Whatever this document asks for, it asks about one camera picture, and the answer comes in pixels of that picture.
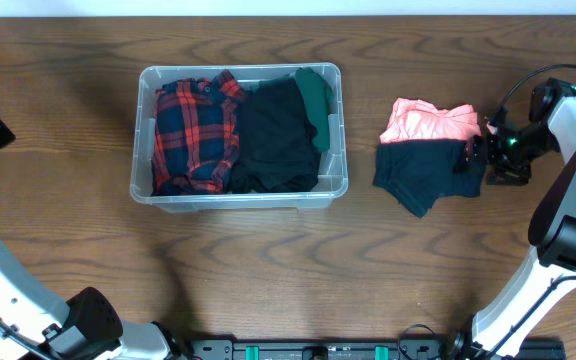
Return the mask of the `navy garment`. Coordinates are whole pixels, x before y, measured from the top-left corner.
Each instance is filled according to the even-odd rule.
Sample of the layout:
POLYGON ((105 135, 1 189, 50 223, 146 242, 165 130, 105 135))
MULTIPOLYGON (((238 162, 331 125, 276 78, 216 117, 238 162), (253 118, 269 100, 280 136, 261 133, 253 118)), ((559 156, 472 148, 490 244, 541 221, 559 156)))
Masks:
POLYGON ((486 165, 465 163, 459 140, 408 140, 380 144, 373 185, 386 190, 422 218, 442 197, 480 195, 486 165))

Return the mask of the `pink garment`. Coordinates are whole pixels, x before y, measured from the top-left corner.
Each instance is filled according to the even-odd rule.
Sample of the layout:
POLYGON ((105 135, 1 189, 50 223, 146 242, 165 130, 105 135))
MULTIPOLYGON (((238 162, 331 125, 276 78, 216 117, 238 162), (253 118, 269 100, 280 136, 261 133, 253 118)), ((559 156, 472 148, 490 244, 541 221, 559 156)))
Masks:
POLYGON ((397 98, 379 140, 381 144, 408 140, 466 141, 480 135, 478 114, 469 104, 438 109, 423 100, 397 98))

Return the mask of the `dark green garment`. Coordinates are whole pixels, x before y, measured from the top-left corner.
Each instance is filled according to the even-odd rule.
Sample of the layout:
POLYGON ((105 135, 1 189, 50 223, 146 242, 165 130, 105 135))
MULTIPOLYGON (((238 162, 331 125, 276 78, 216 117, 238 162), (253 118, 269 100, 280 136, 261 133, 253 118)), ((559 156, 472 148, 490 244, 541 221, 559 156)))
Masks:
POLYGON ((319 153, 330 149, 330 131, 328 116, 330 103, 334 100, 334 93, 330 85, 312 68, 301 67, 294 73, 267 81, 260 81, 253 87, 257 91, 261 87, 294 79, 301 93, 309 122, 317 129, 312 143, 319 153))

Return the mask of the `black garment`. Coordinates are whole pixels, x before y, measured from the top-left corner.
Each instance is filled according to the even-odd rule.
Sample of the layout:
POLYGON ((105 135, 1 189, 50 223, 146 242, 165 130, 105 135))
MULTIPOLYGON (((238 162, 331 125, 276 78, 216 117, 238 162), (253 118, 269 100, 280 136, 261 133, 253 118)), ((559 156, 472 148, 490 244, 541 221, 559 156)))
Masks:
POLYGON ((320 153, 293 78, 266 81, 249 94, 238 119, 240 154, 232 167, 229 191, 309 192, 318 183, 320 153))

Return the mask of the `clear plastic storage bin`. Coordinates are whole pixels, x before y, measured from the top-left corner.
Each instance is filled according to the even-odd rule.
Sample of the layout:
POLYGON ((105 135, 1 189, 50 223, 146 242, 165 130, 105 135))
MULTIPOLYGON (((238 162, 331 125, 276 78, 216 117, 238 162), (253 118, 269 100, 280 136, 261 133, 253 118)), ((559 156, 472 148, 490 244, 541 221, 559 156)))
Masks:
POLYGON ((191 213, 201 210, 329 207, 348 189, 348 166, 343 109, 342 76, 340 69, 330 62, 256 65, 155 65, 144 69, 138 81, 136 120, 130 176, 130 195, 144 205, 160 208, 168 213, 191 213), (318 183, 310 192, 247 193, 241 195, 154 196, 151 160, 155 144, 155 91, 167 83, 185 78, 212 79, 224 70, 229 71, 245 89, 259 82, 292 75, 299 68, 310 68, 331 87, 328 101, 330 148, 321 155, 318 183))

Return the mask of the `red navy plaid shirt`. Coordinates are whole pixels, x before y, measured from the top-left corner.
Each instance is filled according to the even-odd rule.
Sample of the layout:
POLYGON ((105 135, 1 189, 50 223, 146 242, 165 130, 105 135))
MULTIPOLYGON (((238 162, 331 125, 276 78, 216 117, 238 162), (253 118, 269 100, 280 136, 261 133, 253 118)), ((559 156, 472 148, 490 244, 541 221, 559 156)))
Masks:
POLYGON ((240 153, 238 117, 247 96, 227 70, 156 91, 154 196, 225 192, 240 153))

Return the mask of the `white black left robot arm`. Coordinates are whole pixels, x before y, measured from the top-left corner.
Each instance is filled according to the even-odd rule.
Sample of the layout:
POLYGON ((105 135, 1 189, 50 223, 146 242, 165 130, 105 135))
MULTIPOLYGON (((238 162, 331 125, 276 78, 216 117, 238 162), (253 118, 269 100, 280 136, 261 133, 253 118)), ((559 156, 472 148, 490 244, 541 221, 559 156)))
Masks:
POLYGON ((31 275, 0 240, 0 359, 189 359, 156 322, 120 319, 93 287, 65 300, 31 275))

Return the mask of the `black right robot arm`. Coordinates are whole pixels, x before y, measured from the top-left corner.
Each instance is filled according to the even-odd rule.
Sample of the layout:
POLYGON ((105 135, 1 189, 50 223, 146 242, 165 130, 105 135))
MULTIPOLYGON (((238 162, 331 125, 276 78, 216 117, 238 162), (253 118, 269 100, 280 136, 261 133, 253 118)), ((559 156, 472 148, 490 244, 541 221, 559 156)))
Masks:
POLYGON ((486 134, 468 140, 454 170, 488 165, 488 184, 522 186, 533 160, 549 152, 559 153, 564 167, 532 215, 527 256, 499 295, 443 345, 444 358, 565 358, 561 341, 528 335, 576 289, 576 85, 555 78, 537 85, 521 129, 499 107, 486 134))

